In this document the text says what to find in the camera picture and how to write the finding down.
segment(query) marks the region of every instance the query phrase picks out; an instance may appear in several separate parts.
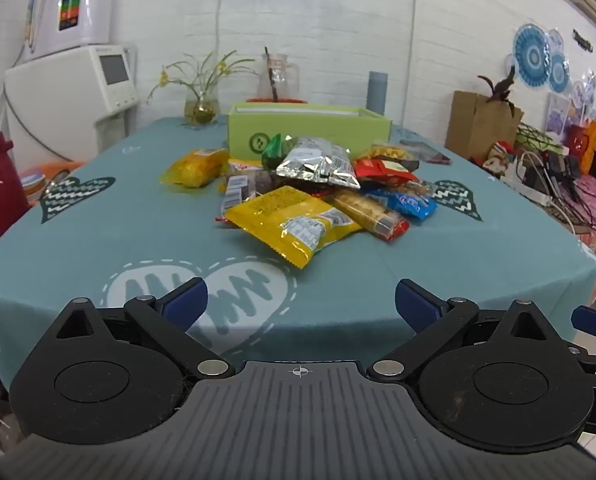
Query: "table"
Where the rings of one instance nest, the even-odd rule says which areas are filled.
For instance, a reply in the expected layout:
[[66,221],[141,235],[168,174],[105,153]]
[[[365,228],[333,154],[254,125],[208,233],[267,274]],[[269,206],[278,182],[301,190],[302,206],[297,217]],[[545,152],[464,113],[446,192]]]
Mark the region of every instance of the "table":
[[[244,360],[351,360],[363,367],[412,335],[394,306],[410,278],[440,298],[505,309],[531,298],[571,338],[572,309],[596,279],[596,256],[553,218],[466,160],[421,163],[443,181],[436,213],[387,244],[356,233],[303,270],[260,241],[214,221],[217,183],[172,190],[159,176],[194,148],[222,146],[225,125],[204,130],[156,121],[70,178],[60,212],[38,205],[0,239],[0,377],[6,387],[72,298],[121,306],[162,296],[201,276],[206,313],[191,336],[235,365]],[[419,140],[393,128],[392,138]]]

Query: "blue gripper pad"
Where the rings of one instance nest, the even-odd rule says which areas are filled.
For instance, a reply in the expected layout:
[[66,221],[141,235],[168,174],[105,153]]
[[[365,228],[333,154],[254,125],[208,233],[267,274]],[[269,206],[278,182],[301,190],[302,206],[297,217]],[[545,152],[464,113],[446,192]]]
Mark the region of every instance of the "blue gripper pad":
[[396,310],[418,333],[446,314],[449,305],[411,280],[400,280],[396,286]]
[[183,332],[207,310],[209,293],[201,278],[193,278],[156,301],[156,310]]

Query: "glass jar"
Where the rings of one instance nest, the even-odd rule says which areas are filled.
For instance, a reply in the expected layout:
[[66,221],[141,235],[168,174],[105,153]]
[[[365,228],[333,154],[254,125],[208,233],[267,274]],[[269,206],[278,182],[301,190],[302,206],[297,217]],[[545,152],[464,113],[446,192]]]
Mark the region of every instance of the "glass jar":
[[209,90],[198,87],[187,89],[185,100],[185,119],[189,124],[199,126],[213,123],[220,115],[220,103],[216,86]]

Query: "brown paper bag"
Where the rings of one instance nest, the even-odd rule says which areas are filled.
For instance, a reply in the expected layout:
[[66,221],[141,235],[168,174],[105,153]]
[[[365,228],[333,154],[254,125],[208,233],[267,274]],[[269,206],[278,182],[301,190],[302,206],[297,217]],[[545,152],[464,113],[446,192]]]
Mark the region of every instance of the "brown paper bag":
[[491,101],[473,92],[453,93],[449,130],[444,146],[466,159],[486,160],[491,147],[498,140],[513,146],[524,112],[515,107],[511,117],[508,103]]

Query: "green box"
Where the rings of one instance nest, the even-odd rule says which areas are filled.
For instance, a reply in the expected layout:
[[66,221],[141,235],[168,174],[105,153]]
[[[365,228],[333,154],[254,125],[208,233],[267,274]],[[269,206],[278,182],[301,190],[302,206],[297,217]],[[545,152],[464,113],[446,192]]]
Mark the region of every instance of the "green box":
[[387,142],[391,130],[391,120],[365,108],[290,103],[236,103],[228,125],[229,156],[241,160],[260,160],[276,134],[323,137],[353,159],[375,141]]

